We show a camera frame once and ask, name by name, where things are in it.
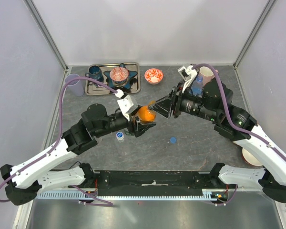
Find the orange juice bottle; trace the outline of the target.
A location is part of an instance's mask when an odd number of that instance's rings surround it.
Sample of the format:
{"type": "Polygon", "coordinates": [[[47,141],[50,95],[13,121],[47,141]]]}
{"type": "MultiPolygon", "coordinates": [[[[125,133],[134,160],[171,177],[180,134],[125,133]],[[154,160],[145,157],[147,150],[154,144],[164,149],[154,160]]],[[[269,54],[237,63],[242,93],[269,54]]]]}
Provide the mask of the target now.
{"type": "Polygon", "coordinates": [[[139,116],[143,122],[154,122],[156,119],[156,112],[149,109],[148,105],[142,106],[134,116],[139,116]]]}

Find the blue bottle cap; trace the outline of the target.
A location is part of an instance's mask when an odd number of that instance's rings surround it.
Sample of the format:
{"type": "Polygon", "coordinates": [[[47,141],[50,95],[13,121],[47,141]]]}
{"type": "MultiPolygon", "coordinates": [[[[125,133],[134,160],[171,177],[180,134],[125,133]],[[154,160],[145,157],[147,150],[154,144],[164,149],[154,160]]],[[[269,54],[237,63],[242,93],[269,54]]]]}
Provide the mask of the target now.
{"type": "Polygon", "coordinates": [[[170,138],[170,143],[171,144],[176,144],[177,143],[177,139],[175,137],[171,137],[170,138]]]}

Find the blue label water bottle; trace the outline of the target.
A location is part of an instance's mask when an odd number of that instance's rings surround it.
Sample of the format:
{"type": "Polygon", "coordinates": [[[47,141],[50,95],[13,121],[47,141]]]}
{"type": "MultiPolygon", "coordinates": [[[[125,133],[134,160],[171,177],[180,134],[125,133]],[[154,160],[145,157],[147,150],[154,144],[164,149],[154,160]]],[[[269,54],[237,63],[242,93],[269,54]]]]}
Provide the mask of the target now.
{"type": "Polygon", "coordinates": [[[191,86],[192,95],[202,96],[203,94],[203,77],[197,76],[191,86]]]}

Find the orange bottle cap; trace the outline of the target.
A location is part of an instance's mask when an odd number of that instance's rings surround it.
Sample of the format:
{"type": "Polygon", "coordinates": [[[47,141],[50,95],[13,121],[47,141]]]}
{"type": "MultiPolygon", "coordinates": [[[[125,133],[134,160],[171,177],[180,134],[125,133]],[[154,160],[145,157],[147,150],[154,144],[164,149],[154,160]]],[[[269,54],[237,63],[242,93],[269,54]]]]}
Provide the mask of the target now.
{"type": "Polygon", "coordinates": [[[153,107],[155,103],[156,101],[150,101],[150,103],[148,104],[148,107],[153,107]]]}

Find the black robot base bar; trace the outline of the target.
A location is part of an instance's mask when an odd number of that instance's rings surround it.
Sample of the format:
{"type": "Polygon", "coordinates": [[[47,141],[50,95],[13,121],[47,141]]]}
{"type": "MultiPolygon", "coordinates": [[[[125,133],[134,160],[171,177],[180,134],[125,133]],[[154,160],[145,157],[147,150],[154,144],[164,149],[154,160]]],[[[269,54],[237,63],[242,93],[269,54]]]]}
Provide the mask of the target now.
{"type": "Polygon", "coordinates": [[[199,195],[203,189],[226,189],[220,179],[195,171],[95,172],[84,188],[96,188],[100,196],[199,195]]]}

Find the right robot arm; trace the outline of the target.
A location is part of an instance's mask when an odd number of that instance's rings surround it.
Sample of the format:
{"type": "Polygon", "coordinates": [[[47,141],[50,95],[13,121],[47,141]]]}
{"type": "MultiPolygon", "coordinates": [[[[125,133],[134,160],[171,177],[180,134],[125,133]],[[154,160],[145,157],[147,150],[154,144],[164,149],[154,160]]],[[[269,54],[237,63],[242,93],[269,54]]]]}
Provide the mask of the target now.
{"type": "Polygon", "coordinates": [[[231,104],[232,97],[233,91],[213,79],[204,86],[202,96],[192,95],[178,85],[149,109],[165,118],[187,113],[208,120],[219,135],[247,150],[263,166],[248,169],[216,163],[208,179],[211,186],[259,189],[269,198],[286,203],[286,154],[246,110],[231,104]]]}

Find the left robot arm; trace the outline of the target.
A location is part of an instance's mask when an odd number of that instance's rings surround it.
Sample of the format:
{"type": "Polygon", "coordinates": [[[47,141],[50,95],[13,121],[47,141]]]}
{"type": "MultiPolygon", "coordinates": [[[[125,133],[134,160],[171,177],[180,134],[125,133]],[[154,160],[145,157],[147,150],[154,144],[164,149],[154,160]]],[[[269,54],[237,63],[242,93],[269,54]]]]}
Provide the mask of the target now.
{"type": "Polygon", "coordinates": [[[156,125],[156,113],[151,106],[128,110],[125,104],[108,115],[102,104],[92,104],[78,123],[62,133],[56,142],[33,158],[17,166],[5,164],[0,168],[7,202],[16,206],[28,203],[44,191],[70,186],[91,187],[98,181],[88,163],[61,171],[53,171],[62,162],[75,158],[97,145],[97,138],[127,129],[135,137],[156,125]]]}

